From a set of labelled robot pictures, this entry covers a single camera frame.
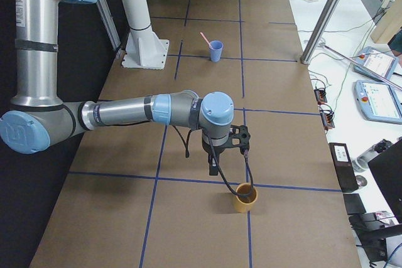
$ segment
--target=straw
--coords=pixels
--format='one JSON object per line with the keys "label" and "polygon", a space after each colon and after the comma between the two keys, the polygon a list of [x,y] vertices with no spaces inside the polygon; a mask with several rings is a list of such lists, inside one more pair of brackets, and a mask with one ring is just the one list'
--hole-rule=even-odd
{"label": "straw", "polygon": [[211,43],[208,41],[207,37],[205,37],[203,32],[200,32],[201,36],[204,38],[205,42],[208,43],[209,48],[212,48]]}

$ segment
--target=black cable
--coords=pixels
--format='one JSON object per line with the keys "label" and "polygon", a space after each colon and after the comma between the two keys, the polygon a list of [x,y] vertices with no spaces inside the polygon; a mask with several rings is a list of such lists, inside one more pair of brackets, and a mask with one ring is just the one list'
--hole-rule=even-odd
{"label": "black cable", "polygon": [[244,162],[246,164],[247,172],[250,176],[250,191],[247,194],[240,194],[240,193],[236,192],[235,190],[233,190],[232,187],[230,186],[230,184],[227,182],[226,177],[225,177],[224,173],[222,172],[222,169],[220,168],[219,161],[218,161],[216,153],[215,153],[214,145],[212,144],[212,140],[211,140],[211,137],[209,136],[208,130],[206,130],[205,128],[203,128],[202,130],[204,131],[205,135],[208,137],[209,146],[211,147],[211,150],[212,150],[212,157],[215,161],[218,172],[219,172],[220,176],[222,177],[222,180],[224,181],[225,185],[229,189],[229,191],[231,191],[231,193],[233,195],[238,196],[239,198],[247,198],[248,196],[250,196],[254,189],[254,180],[253,180],[253,175],[251,174],[251,170],[250,170],[250,166],[249,166],[248,150],[244,150],[243,156],[244,156]]}
{"label": "black cable", "polygon": [[116,125],[110,125],[110,126],[113,126],[113,127],[127,127],[127,126],[141,125],[141,124],[145,124],[147,122],[150,122],[150,121],[132,122],[130,124],[116,124]]}
{"label": "black cable", "polygon": [[[328,109],[323,109],[323,108],[321,108],[321,106],[327,106]],[[331,106],[329,106],[328,104],[320,104],[319,107],[320,107],[320,112],[323,112],[328,117],[329,122],[333,122],[335,112],[332,110]]]}
{"label": "black cable", "polygon": [[187,134],[187,139],[184,140],[184,137],[182,136],[182,134],[180,133],[180,131],[177,129],[176,126],[172,126],[174,128],[174,130],[176,130],[177,134],[180,136],[180,139],[182,140],[183,144],[184,144],[184,148],[185,148],[185,156],[186,158],[190,157],[190,151],[188,150],[188,142],[190,141],[190,135],[191,135],[191,130],[189,130],[188,134]]}
{"label": "black cable", "polygon": [[189,157],[190,157],[190,151],[188,150],[188,143],[190,142],[190,135],[191,135],[192,132],[193,132],[193,131],[190,129],[190,130],[188,131],[188,133],[187,133],[187,139],[186,139],[186,146],[187,146],[187,148],[186,148],[186,158],[189,158]]}
{"label": "black cable", "polygon": [[321,94],[322,97],[324,97],[324,96],[327,95],[327,88],[326,88],[325,83],[324,83],[323,81],[321,81],[321,80],[320,80],[319,78],[317,78],[317,77],[316,77],[316,78],[311,78],[310,81],[318,81],[318,82],[321,82],[322,85],[324,85],[324,87],[317,88],[317,82],[315,82],[314,88],[315,88],[315,90],[321,91],[320,94]]}
{"label": "black cable", "polygon": [[[373,20],[374,20],[375,18],[377,18],[379,15],[384,14],[386,10],[387,10],[387,9],[382,9],[382,8],[380,7],[380,8],[377,10],[377,12],[376,12],[376,14],[374,15],[374,17],[372,17],[369,21],[366,21],[366,22],[363,23],[362,25],[355,26],[354,28],[349,28],[349,29],[339,30],[339,31],[324,31],[324,33],[347,33],[348,31],[352,31],[352,30],[354,30],[354,29],[361,28],[361,27],[363,27],[364,25],[368,24],[368,22],[373,21]],[[312,33],[313,31],[297,31],[297,32],[299,32],[299,33]]]}

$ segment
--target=cable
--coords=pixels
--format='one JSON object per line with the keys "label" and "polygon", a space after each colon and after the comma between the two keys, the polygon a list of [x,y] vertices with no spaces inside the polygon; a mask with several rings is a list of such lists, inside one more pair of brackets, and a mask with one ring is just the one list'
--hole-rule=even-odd
{"label": "cable", "polygon": [[391,262],[392,256],[395,254],[395,252],[402,247],[402,243],[400,243],[398,246],[396,246],[396,248],[394,249],[394,251],[392,251],[391,255],[388,257],[388,260],[386,261],[385,265],[383,268],[387,267],[387,265],[389,264],[389,262]]}
{"label": "cable", "polygon": [[109,125],[109,127],[113,126],[113,127],[128,127],[128,126],[136,126],[136,125],[141,125],[141,124],[145,124],[147,122],[150,121],[143,121],[143,122],[132,122],[130,124],[116,124],[116,125]]}
{"label": "cable", "polygon": [[184,144],[184,148],[185,148],[185,156],[186,158],[190,157],[190,151],[188,150],[188,142],[190,141],[190,135],[191,135],[191,130],[189,130],[188,134],[187,134],[187,139],[184,140],[184,137],[182,136],[182,134],[180,133],[180,131],[177,129],[176,126],[172,126],[174,128],[174,130],[176,130],[177,134],[180,136],[180,139],[182,140],[183,144]]}
{"label": "cable", "polygon": [[[327,106],[328,109],[323,109],[321,106]],[[332,110],[331,106],[329,106],[328,104],[320,104],[320,112],[324,113],[327,116],[327,119],[329,122],[333,122],[334,121],[334,116],[335,116],[335,112]]]}
{"label": "cable", "polygon": [[222,177],[222,180],[224,181],[225,185],[229,189],[229,191],[231,191],[231,193],[233,195],[238,196],[239,198],[247,198],[248,196],[250,196],[254,191],[253,190],[254,180],[253,180],[253,175],[251,174],[251,170],[250,170],[250,166],[249,166],[248,150],[244,150],[244,162],[246,164],[247,172],[250,176],[250,191],[247,194],[240,194],[240,193],[236,192],[235,190],[233,190],[232,187],[230,186],[230,184],[227,182],[226,177],[225,177],[224,173],[222,172],[222,169],[220,168],[219,161],[218,161],[216,153],[215,153],[215,148],[214,148],[214,145],[212,144],[212,140],[211,140],[208,130],[206,130],[205,128],[202,128],[202,130],[204,131],[205,135],[208,137],[209,146],[211,147],[211,150],[212,150],[212,157],[215,161],[218,172],[219,172],[220,176]]}
{"label": "cable", "polygon": [[329,83],[328,78],[325,75],[322,75],[321,73],[318,73],[318,72],[313,72],[312,70],[309,70],[308,72],[311,72],[314,75],[320,75],[321,77],[323,77],[325,79],[327,87],[332,86],[332,84]]}
{"label": "cable", "polygon": [[[375,17],[379,14],[380,9],[381,9],[381,7],[378,8]],[[362,47],[361,47],[362,43],[363,43],[363,47],[364,47],[364,45],[366,44],[367,39],[369,38],[369,35],[370,35],[371,31],[374,29],[374,26],[375,26],[375,24],[372,24],[372,25],[369,27],[369,29],[366,31],[366,33],[365,33],[364,36],[363,36],[362,41],[358,44],[357,48],[355,49],[354,55],[356,55],[357,51],[362,48]],[[349,72],[351,66],[352,66],[352,63],[350,63],[349,66],[347,67],[347,70],[346,70],[346,72],[345,72],[344,79],[342,80],[342,83],[341,83],[341,85],[340,85],[339,93],[338,93],[338,95],[337,95],[337,97],[336,97],[336,99],[335,99],[334,112],[335,112],[335,111],[337,110],[337,108],[338,108],[338,100],[339,100],[339,97],[340,97],[340,95],[341,95],[341,93],[342,93],[342,90],[343,90],[343,88],[344,88],[344,84],[345,84],[345,81],[346,81],[346,78],[347,78],[347,74],[348,74],[348,72]]]}
{"label": "cable", "polygon": [[[321,81],[321,80],[320,80],[319,78],[317,78],[317,77],[316,77],[316,78],[311,78],[310,81],[316,81],[316,82],[315,82],[315,85],[314,85],[314,91],[318,90],[318,91],[319,91],[319,94],[320,94],[320,97],[324,98],[324,97],[327,95],[327,87],[325,86],[325,83],[324,83],[323,81]],[[317,88],[317,82],[322,83],[322,85],[323,85],[324,87]]]}
{"label": "cable", "polygon": [[[372,19],[370,19],[369,21],[366,21],[365,23],[363,23],[362,25],[359,26],[355,26],[354,28],[349,28],[349,29],[345,29],[345,30],[339,30],[339,31],[324,31],[324,33],[347,33],[348,31],[352,31],[354,29],[357,28],[361,28],[363,26],[365,26],[366,24],[368,24],[368,22],[371,22],[375,17],[373,17]],[[298,33],[312,33],[313,31],[297,31]]]}

